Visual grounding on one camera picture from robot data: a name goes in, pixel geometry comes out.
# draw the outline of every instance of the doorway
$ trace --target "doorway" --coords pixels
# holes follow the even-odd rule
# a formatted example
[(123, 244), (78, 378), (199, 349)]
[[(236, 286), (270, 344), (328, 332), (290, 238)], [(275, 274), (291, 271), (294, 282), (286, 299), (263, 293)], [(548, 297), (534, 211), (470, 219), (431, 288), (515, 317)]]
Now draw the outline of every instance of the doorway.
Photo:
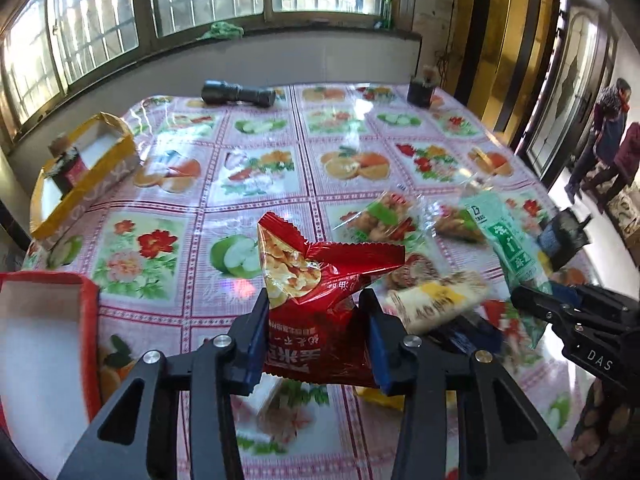
[(591, 111), (610, 82), (618, 42), (602, 0), (562, 0), (558, 36), (550, 84), (530, 124), (532, 135), (519, 149), (547, 188), (586, 143)]

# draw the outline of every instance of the tablecloth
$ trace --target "tablecloth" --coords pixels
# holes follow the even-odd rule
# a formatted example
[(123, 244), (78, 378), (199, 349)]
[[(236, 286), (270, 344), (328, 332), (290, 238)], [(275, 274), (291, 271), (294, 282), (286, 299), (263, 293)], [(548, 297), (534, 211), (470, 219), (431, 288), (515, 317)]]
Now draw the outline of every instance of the tablecloth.
[[(263, 283), (252, 260), (256, 225), (267, 211), (309, 240), (345, 241), (334, 228), (385, 190), (400, 187), (453, 206), (464, 178), (497, 167), (491, 182), (524, 225), (556, 211), (521, 161), (440, 90), (431, 110), (407, 104), (406, 86), (323, 84), (276, 92), (267, 109), (208, 107), (199, 98), (172, 96), (135, 104), (123, 118), (144, 166), (98, 199), (53, 251), (30, 247), (25, 268), (79, 272), (102, 288), (104, 398), (145, 351), (189, 352), (251, 310)], [(429, 240), (428, 257), (440, 272), (476, 269), (496, 296), (508, 296), (489, 247)], [(232, 246), (237, 254), (229, 259)], [(579, 254), (556, 278), (581, 282), (593, 274)], [(506, 367), (566, 446), (583, 398), (561, 342), (547, 331), (531, 351), (513, 311), (481, 314), (505, 333)], [(178, 469), (185, 479), (188, 413), (183, 394)], [(235, 419), (249, 479), (389, 478), (401, 425), (400, 412), (363, 401), (351, 386), (295, 381), (285, 382), (260, 421), (237, 402)], [(455, 478), (454, 413), (449, 421), (447, 472)]]

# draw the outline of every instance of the red snack bag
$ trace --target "red snack bag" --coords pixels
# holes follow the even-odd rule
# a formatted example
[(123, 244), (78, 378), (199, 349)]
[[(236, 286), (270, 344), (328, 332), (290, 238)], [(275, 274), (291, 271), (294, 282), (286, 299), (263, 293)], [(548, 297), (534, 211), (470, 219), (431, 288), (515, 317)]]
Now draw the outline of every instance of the red snack bag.
[(258, 250), (270, 301), (264, 371), (309, 383), (372, 386), (366, 320), (351, 295), (404, 264), (404, 247), (309, 243), (268, 212)]

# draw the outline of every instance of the dark pants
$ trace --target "dark pants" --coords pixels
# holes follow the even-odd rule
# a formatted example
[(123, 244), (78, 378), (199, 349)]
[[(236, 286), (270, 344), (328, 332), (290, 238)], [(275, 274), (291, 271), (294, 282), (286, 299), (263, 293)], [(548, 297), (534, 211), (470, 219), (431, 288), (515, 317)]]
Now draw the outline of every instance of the dark pants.
[(596, 187), (600, 184), (608, 182), (612, 178), (615, 178), (616, 181), (609, 189), (607, 189), (607, 192), (602, 196), (602, 201), (605, 204), (608, 204), (611, 200), (613, 200), (613, 198), (626, 186), (626, 180), (620, 174), (620, 170), (618, 169), (618, 167), (614, 164), (606, 170), (599, 171), (589, 182), (590, 187)]
[(575, 163), (574, 170), (569, 179), (569, 186), (577, 189), (584, 177), (587, 176), (587, 173), (596, 167), (598, 159), (593, 155), (593, 145), (595, 143), (595, 133), (591, 132), (589, 134), (589, 140), (587, 140), (587, 145), (584, 147), (584, 150), (582, 150), (582, 155)]

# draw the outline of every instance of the screw head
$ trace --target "screw head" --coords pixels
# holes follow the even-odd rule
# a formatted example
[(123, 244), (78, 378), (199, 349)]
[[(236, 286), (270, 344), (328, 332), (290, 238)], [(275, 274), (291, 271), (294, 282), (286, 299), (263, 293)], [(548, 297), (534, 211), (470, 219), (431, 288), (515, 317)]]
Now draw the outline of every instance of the screw head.
[(226, 348), (231, 344), (232, 341), (233, 339), (231, 339), (231, 336), (227, 334), (220, 334), (213, 338), (213, 346), (217, 346), (218, 348)]
[(160, 352), (158, 350), (149, 350), (142, 356), (142, 360), (148, 365), (157, 363), (160, 360)]
[(479, 363), (489, 364), (494, 360), (494, 356), (491, 355), (491, 352), (487, 352), (486, 350), (478, 350), (475, 356), (476, 361)]
[(422, 339), (418, 335), (406, 335), (402, 339), (402, 344), (407, 348), (419, 348), (422, 344)]

